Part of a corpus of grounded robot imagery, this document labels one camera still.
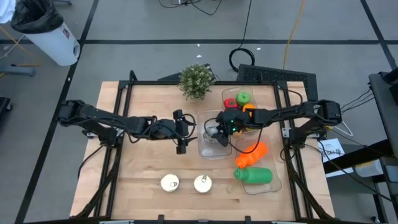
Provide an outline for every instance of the wooden table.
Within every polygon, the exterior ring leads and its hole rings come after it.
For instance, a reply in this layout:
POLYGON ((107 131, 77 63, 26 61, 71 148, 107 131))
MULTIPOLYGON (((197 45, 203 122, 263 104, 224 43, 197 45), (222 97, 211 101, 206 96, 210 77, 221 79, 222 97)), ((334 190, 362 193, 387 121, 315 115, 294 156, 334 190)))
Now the wooden table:
MULTIPOLYGON (((96 105, 99 109, 113 112, 117 87, 118 82, 102 84, 96 105)), ((184 113, 194 116, 204 110, 220 110, 221 92, 231 87, 236 86, 212 86, 212 92, 203 101, 186 101, 174 85, 134 85, 129 116, 156 115, 159 119, 172 119, 172 112, 176 109, 183 109, 184 113)), ((306 99, 302 82, 288 82, 288 88, 306 99)), ((259 108, 276 109, 273 87, 252 86, 252 89, 259 108)), ((294 93, 290 93, 290 100, 292 105, 300 103, 300 98, 294 93)), ((304 122, 304 118, 295 120, 296 126, 304 122)), ((271 140, 270 149, 282 189, 260 195, 246 194, 241 183, 234 179, 234 154, 226 159, 208 160, 199 156, 197 141, 189 144, 186 154, 177 155, 172 141, 141 140, 131 144, 125 138, 112 218, 156 220, 159 214, 163 214, 166 220, 243 220, 245 215, 250 215, 252 220, 295 220, 285 162, 279 157, 282 149, 279 123, 265 128, 263 134, 271 140), (166 174, 179 177, 177 191, 167 193, 160 187, 160 179, 166 174), (194 178, 200 174, 209 175, 213 180, 212 189, 207 194, 199 194, 193 187, 194 178)), ((97 149, 98 144, 97 139, 88 140, 85 156, 97 149)), ((314 139, 308 139, 307 144, 318 147, 314 139)), ((82 169, 71 215, 80 212, 98 188, 104 152, 98 153, 82 169)), ((320 154, 310 148, 301 152, 308 189, 325 211, 334 216, 320 154)), ((298 197, 304 217, 299 189, 298 197)), ((106 192, 102 214, 105 213, 107 198, 106 192)))

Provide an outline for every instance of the black trash bag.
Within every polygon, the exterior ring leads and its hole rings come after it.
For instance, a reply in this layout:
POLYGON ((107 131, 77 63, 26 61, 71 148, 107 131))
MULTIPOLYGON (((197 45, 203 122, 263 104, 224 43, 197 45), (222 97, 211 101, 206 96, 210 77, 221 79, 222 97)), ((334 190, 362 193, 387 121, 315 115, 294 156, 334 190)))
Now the black trash bag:
POLYGON ((63 17, 52 0, 20 0, 12 16, 11 27, 23 34, 42 34, 55 30, 62 23, 63 17))

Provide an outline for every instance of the white bin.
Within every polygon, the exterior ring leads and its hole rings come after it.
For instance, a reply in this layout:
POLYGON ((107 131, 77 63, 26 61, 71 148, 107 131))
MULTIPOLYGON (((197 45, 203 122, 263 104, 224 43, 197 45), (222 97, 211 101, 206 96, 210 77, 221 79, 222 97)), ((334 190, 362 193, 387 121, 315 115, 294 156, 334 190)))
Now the white bin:
POLYGON ((67 66, 77 62, 80 44, 65 23, 51 32, 25 36, 59 65, 67 66))

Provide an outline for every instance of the potted plant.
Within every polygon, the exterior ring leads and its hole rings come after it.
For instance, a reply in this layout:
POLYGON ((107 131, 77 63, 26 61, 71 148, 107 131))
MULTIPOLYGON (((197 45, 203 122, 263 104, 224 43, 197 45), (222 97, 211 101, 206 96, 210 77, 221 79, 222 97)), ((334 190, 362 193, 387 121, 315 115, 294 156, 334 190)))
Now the potted plant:
POLYGON ((203 100, 214 82, 214 75, 209 68, 194 64, 181 71, 179 86, 186 99, 203 100))

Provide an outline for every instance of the clear plastic bin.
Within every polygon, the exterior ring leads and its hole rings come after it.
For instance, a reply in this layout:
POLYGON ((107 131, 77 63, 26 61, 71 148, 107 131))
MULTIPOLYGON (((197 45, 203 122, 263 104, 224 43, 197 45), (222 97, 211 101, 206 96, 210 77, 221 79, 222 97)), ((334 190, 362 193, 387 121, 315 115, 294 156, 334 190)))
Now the clear plastic bin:
POLYGON ((236 98, 236 95, 237 95, 238 93, 241 93, 241 92, 245 92, 245 93, 249 94, 249 96, 250 96, 250 103, 251 103, 251 104, 254 104, 254 106, 257 107, 256 101, 254 100, 254 95, 253 95, 253 90, 252 90, 252 88, 251 88, 250 86, 238 86, 238 87, 226 89, 226 90, 224 90, 224 91, 221 93, 221 95, 223 96, 223 108, 225 109, 224 101, 225 101, 226 99, 228 99, 228 98, 235 99, 235 98, 236 98))
MULTIPOLYGON (((245 148, 253 145, 257 142, 258 136, 249 136, 247 138, 239 139, 236 142, 236 147, 240 150, 245 150, 245 148)), ((268 147, 267 154, 257 161, 252 167, 262 167, 271 170, 272 172, 272 181, 269 184, 243 184, 244 191, 249 195, 256 195, 266 192, 277 192, 282 188, 282 182, 279 180, 278 174, 276 172, 276 167, 274 163, 274 158, 272 156, 271 150, 271 141, 269 140, 268 135, 262 134, 260 141, 265 143, 268 147)), ((238 157, 241 153, 236 151, 236 157, 238 157)))
MULTIPOLYGON (((224 159, 231 155, 231 146, 224 147, 217 140, 209 138, 205 133, 205 122, 210 118, 217 117, 221 110, 202 111, 198 113, 198 147, 199 155, 206 159, 224 159)), ((215 119, 209 120, 206 127, 216 127, 215 119)))
MULTIPOLYGON (((224 101, 225 101, 226 99, 229 99, 229 98, 235 99, 235 98, 236 98, 236 95, 237 95, 238 93, 241 93, 241 92, 245 92, 245 93, 249 94, 249 96, 250 96, 250 103, 253 104, 253 105, 257 108, 257 103, 256 103, 256 101, 255 101, 255 99, 254 99, 254 95, 253 95, 253 89, 252 89, 250 86, 238 86, 238 87, 226 89, 226 90, 224 90, 224 91, 222 92, 221 95, 222 95, 222 97, 223 97, 223 108, 224 108, 224 110, 226 109, 226 108, 225 108, 225 105, 224 105, 224 101)), ((241 137, 243 137, 243 136, 246 135, 246 134, 253 134, 253 133, 256 133, 256 132, 258 132, 258 131, 259 131, 259 130, 244 129, 244 130, 242 131, 242 134, 233 134, 233 135, 232 135, 232 138, 241 138, 241 137)))

